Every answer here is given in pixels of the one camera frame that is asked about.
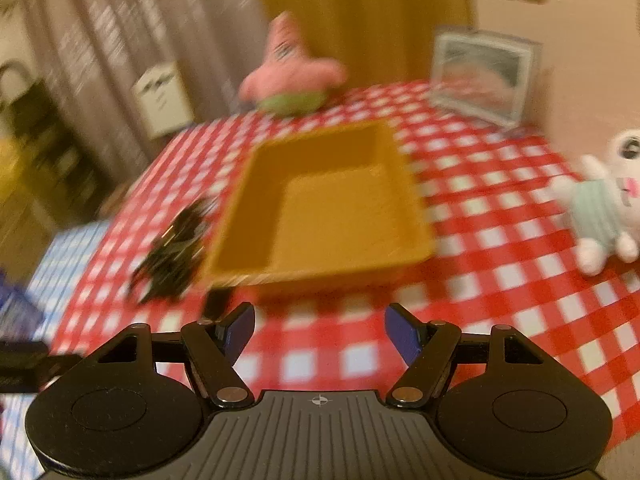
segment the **photo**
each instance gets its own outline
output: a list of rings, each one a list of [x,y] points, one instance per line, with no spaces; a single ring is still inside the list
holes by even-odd
[[[451,43],[445,53],[440,89],[510,118],[520,57],[490,46]]]
[[[522,122],[539,44],[456,27],[436,35],[430,101],[514,128]]]

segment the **screw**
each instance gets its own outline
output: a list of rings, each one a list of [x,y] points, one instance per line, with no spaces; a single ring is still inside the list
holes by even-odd
[[[238,386],[227,386],[226,388],[220,388],[216,393],[216,396],[222,400],[222,402],[229,402],[235,404],[236,402],[242,402],[249,394],[244,388],[238,388]]]
[[[422,392],[413,386],[402,386],[391,393],[391,396],[398,402],[417,402],[422,398],[422,395]]]

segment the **red and white checkered tablecloth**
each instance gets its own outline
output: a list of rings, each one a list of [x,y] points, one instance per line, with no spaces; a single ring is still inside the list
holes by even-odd
[[[580,275],[574,240],[545,186],[569,171],[544,139],[506,139],[494,126],[430,108],[428,84],[348,92],[301,119],[257,113],[214,121],[173,140],[114,219],[79,282],[54,348],[90,351],[132,322],[157,332],[197,319],[202,291],[179,304],[126,302],[130,272],[153,238],[201,192],[220,210],[252,147],[269,137],[374,118],[396,127],[401,150],[439,237],[436,257],[394,286],[260,304],[255,335],[236,370],[263,388],[352,389],[393,385],[404,365],[386,339],[383,309],[399,301],[421,320],[465,332],[516,326],[582,378],[610,407],[616,444],[640,430],[640,278],[613,259],[597,278]],[[242,297],[242,291],[236,294]],[[178,365],[162,371],[182,377]],[[478,372],[467,368],[458,379]]]

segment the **yellow tray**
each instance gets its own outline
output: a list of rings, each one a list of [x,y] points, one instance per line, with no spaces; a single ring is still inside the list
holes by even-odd
[[[201,269],[210,287],[267,295],[391,277],[424,261],[431,227],[392,131],[364,122],[262,143]]]

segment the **white bunny plush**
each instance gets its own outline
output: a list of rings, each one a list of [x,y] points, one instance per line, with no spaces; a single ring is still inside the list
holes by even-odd
[[[626,130],[607,149],[607,164],[593,155],[582,158],[584,176],[556,176],[552,196],[566,210],[577,239],[578,269],[599,274],[610,254],[624,262],[638,258],[640,240],[640,130]]]

